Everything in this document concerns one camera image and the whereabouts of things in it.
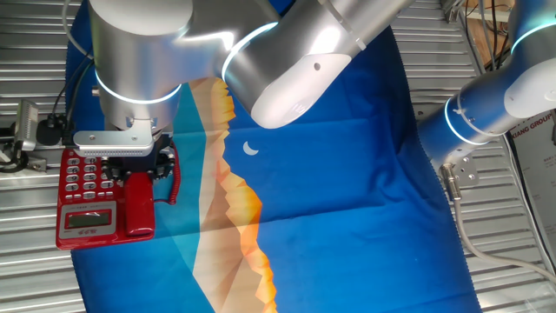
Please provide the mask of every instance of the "glowing light ring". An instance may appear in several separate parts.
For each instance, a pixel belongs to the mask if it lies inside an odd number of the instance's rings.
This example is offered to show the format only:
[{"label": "glowing light ring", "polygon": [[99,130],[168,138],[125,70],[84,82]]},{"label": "glowing light ring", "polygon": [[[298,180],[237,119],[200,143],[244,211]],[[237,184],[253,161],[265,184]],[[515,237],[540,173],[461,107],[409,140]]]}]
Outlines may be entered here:
[{"label": "glowing light ring", "polygon": [[278,22],[268,23],[259,27],[256,30],[253,30],[249,35],[245,36],[242,40],[235,44],[232,50],[229,52],[228,57],[226,57],[226,61],[224,61],[224,65],[222,66],[222,80],[226,82],[226,70],[228,70],[229,64],[232,62],[232,59],[242,50],[242,48],[248,44],[253,38],[259,36],[263,32],[272,30]]},{"label": "glowing light ring", "polygon": [[487,144],[487,143],[474,143],[470,140],[465,139],[462,135],[460,135],[455,128],[452,126],[452,123],[450,123],[450,119],[448,118],[448,104],[450,103],[450,100],[448,100],[446,102],[446,106],[444,107],[444,117],[446,118],[446,123],[448,124],[448,127],[450,128],[450,130],[452,130],[453,134],[456,135],[459,139],[461,139],[462,141],[469,143],[469,144],[473,144],[473,145],[483,145],[483,144]]},{"label": "glowing light ring", "polygon": [[550,26],[554,26],[554,25],[556,25],[556,22],[551,22],[551,23],[547,23],[547,24],[544,24],[544,25],[540,25],[540,26],[538,26],[538,27],[533,28],[532,30],[529,30],[527,33],[523,34],[523,36],[521,36],[520,39],[518,39],[518,40],[515,41],[515,43],[513,44],[513,47],[512,47],[512,53],[513,53],[513,51],[515,50],[515,48],[518,46],[518,44],[520,44],[520,42],[521,42],[523,39],[525,39],[525,38],[528,37],[529,35],[531,35],[531,34],[537,32],[537,31],[539,31],[539,30],[543,30],[543,29],[545,29],[546,27],[550,27]]},{"label": "glowing light ring", "polygon": [[170,99],[171,97],[175,96],[175,94],[180,91],[180,89],[182,88],[181,85],[177,86],[177,88],[170,92],[167,96],[159,98],[159,99],[155,99],[155,100],[135,100],[135,99],[130,99],[128,97],[124,97],[121,95],[116,94],[114,91],[112,91],[110,88],[108,88],[103,81],[101,80],[101,78],[98,76],[98,73],[95,71],[95,75],[96,75],[96,80],[98,80],[98,84],[101,85],[101,87],[103,87],[104,90],[106,90],[108,93],[110,93],[110,95],[125,101],[125,102],[129,102],[129,103],[136,103],[136,104],[155,104],[155,103],[161,103],[163,101],[166,101],[168,99]]}]

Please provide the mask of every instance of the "metal bracket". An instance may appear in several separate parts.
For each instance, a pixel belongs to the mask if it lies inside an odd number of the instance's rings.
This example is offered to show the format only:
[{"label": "metal bracket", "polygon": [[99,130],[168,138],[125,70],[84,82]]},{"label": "metal bracket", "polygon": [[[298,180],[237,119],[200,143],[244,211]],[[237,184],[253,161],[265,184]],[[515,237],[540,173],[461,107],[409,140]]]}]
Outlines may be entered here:
[{"label": "metal bracket", "polygon": [[74,142],[80,157],[145,157],[155,141],[150,120],[136,119],[128,130],[79,131]]},{"label": "metal bracket", "polygon": [[460,187],[473,187],[479,184],[475,161],[470,155],[454,159],[453,162],[453,172]]},{"label": "metal bracket", "polygon": [[442,10],[448,23],[455,23],[458,20],[458,11],[463,2],[461,0],[441,0]]},{"label": "metal bracket", "polygon": [[46,159],[30,156],[29,163],[27,164],[27,169],[46,172]]}]

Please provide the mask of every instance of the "metal grating floor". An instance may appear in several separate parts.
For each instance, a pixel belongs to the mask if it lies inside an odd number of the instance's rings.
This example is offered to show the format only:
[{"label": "metal grating floor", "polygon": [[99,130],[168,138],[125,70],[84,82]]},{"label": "metal grating floor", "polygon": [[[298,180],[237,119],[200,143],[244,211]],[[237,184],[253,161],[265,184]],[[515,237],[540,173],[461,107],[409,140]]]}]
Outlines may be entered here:
[{"label": "metal grating floor", "polygon": [[[22,97],[39,103],[45,116],[63,87],[62,2],[0,0],[0,127],[15,119]],[[393,28],[418,119],[480,73],[460,24],[444,21],[440,0],[416,1]],[[48,158],[47,173],[0,174],[0,313],[84,312],[70,254],[54,244],[61,150],[36,153]],[[506,144],[490,143],[473,159],[480,185],[463,190],[469,235],[484,251],[543,263]],[[485,312],[528,312],[526,300],[547,285],[528,270],[485,263],[468,253],[467,262]],[[538,303],[553,300],[546,296]]]}]

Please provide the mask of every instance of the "cable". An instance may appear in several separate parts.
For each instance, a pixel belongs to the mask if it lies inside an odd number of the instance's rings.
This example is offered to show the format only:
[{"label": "cable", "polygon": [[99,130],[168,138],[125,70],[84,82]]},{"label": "cable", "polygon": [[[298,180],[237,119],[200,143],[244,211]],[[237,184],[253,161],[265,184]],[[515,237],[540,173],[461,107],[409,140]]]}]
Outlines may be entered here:
[{"label": "cable", "polygon": [[172,147],[174,148],[175,164],[174,164],[174,182],[172,183],[172,190],[168,200],[155,200],[155,203],[167,203],[175,205],[177,203],[177,195],[180,193],[180,185],[182,184],[182,173],[180,171],[180,157],[177,154],[177,148],[172,140]]},{"label": "cable", "polygon": [[488,47],[488,52],[490,52],[491,62],[494,63],[494,53],[493,47],[490,44],[490,40],[488,39],[488,30],[487,30],[487,20],[485,19],[485,0],[479,0],[479,10],[480,10],[480,19],[483,23],[483,31],[485,32],[485,39],[486,39],[486,46]]},{"label": "cable", "polygon": [[89,56],[89,54],[92,50],[93,50],[92,48],[89,49],[89,51],[87,52],[87,54],[85,55],[83,60],[81,60],[79,65],[77,65],[76,70],[73,72],[73,74],[71,74],[71,77],[68,79],[66,84],[63,86],[62,90],[60,90],[60,93],[58,94],[58,97],[56,98],[56,101],[54,102],[54,108],[52,108],[52,114],[53,115],[56,114],[56,109],[58,107],[58,103],[60,102],[60,99],[62,98],[62,94],[68,89],[68,87],[70,86],[70,83],[73,82],[73,80],[76,78],[77,72],[85,64],[85,61],[87,60],[87,57]]},{"label": "cable", "polygon": [[[496,9],[494,8],[495,3],[494,0],[492,0],[491,2],[491,10],[493,12],[493,32],[494,32],[494,55],[496,56],[496,54],[498,53],[498,25],[496,23]],[[494,64],[496,63],[496,59],[493,59],[492,64],[490,65],[490,71],[494,71]]]},{"label": "cable", "polygon": [[79,87],[81,86],[81,82],[83,81],[85,74],[87,74],[87,71],[89,71],[90,67],[94,63],[95,60],[90,60],[89,64],[87,64],[87,67],[85,67],[85,69],[81,72],[79,78],[77,78],[76,85],[74,86],[71,92],[71,99],[69,100],[68,112],[66,113],[66,117],[68,120],[68,123],[66,124],[66,131],[70,131],[71,128],[71,117],[73,116],[73,110],[76,107],[77,93],[79,91]]},{"label": "cable", "polygon": [[71,0],[65,0],[63,2],[62,7],[62,26],[63,30],[66,32],[66,36],[68,37],[69,41],[73,43],[73,45],[81,52],[84,56],[88,57],[89,59],[93,59],[87,51],[77,42],[77,40],[71,35],[70,27],[68,26],[68,6],[70,5]]},{"label": "cable", "polygon": [[496,64],[496,70],[499,70],[500,66],[502,66],[502,57],[504,56],[504,50],[506,49],[509,38],[510,36],[506,35],[506,39],[504,39],[504,43],[502,44],[502,51],[500,52],[500,56],[498,57],[498,64]]},{"label": "cable", "polygon": [[467,17],[469,16],[467,14],[468,9],[469,9],[469,0],[466,1],[466,20],[465,20],[465,23],[466,23],[466,37],[467,37],[467,41],[469,42],[469,46],[471,47],[471,49],[473,49],[473,44],[471,43],[471,38],[469,37],[469,20],[467,19]]},{"label": "cable", "polygon": [[486,261],[502,263],[506,265],[520,266],[526,269],[534,270],[537,273],[541,274],[542,276],[548,278],[551,282],[556,283],[556,276],[554,276],[547,270],[541,269],[536,265],[533,265],[529,262],[516,260],[510,257],[491,256],[475,248],[475,246],[471,243],[471,240],[469,240],[469,237],[467,236],[466,230],[463,226],[463,218],[461,216],[461,200],[453,200],[453,208],[455,210],[455,221],[458,225],[458,231],[460,233],[461,240],[463,241],[463,243],[466,245],[467,249],[471,253]]}]

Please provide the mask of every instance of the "black cable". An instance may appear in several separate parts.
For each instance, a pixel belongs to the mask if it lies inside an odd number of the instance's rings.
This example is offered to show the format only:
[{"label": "black cable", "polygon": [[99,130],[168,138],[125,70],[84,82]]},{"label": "black cable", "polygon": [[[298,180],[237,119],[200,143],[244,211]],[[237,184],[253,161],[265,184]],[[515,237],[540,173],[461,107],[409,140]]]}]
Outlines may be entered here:
[{"label": "black cable", "polygon": [[498,57],[498,64],[496,64],[496,70],[499,70],[500,66],[502,66],[502,58],[506,54],[505,50],[509,38],[510,36],[506,35],[506,39],[504,39],[504,43],[502,44],[502,51],[500,52],[500,56]]},{"label": "black cable", "polygon": [[66,124],[66,131],[71,130],[71,119],[73,116],[73,110],[76,107],[77,93],[79,91],[79,87],[81,86],[81,82],[83,81],[85,74],[87,74],[87,72],[89,71],[90,67],[93,66],[93,64],[95,64],[95,60],[90,60],[89,64],[87,64],[87,67],[85,67],[85,69],[81,72],[79,78],[77,78],[76,85],[74,86],[71,92],[71,99],[69,100],[68,111],[66,112],[66,118],[68,120]]},{"label": "black cable", "polygon": [[16,167],[9,169],[0,167],[0,173],[17,173],[27,167],[27,164],[29,164],[29,156],[27,156],[27,153],[22,151],[22,148],[23,142],[17,142],[14,144],[13,156],[11,157],[11,160],[9,162],[1,162],[0,165],[9,166],[15,164]]},{"label": "black cable", "polygon": [[[494,55],[496,56],[496,51],[498,51],[498,30],[497,27],[498,25],[496,25],[496,4],[494,3],[494,0],[492,0],[491,2],[491,10],[493,12],[493,27],[494,27]],[[496,60],[493,59],[493,62],[490,66],[490,71],[494,71],[494,64],[496,63]]]},{"label": "black cable", "polygon": [[469,42],[469,45],[470,45],[471,47],[473,47],[473,43],[471,43],[471,38],[469,37],[469,20],[467,19],[467,17],[469,17],[469,14],[471,14],[471,13],[467,14],[467,9],[469,9],[469,0],[466,1],[466,20],[465,20],[464,22],[466,23],[466,36],[467,36],[467,41]]},{"label": "black cable", "polygon": [[76,70],[74,70],[73,74],[71,74],[71,77],[66,81],[66,84],[63,86],[62,90],[60,90],[60,93],[58,94],[58,97],[56,98],[56,101],[54,102],[54,107],[52,108],[52,116],[54,116],[56,114],[56,109],[58,107],[58,103],[60,102],[60,99],[62,98],[62,94],[68,89],[68,87],[70,86],[70,83],[73,82],[73,80],[76,78],[77,73],[79,72],[79,69],[81,69],[81,67],[85,64],[85,61],[89,57],[89,54],[92,52],[92,50],[93,50],[93,48],[89,49],[89,52],[87,52],[87,54],[85,55],[83,60],[81,60],[79,65],[77,65]]}]

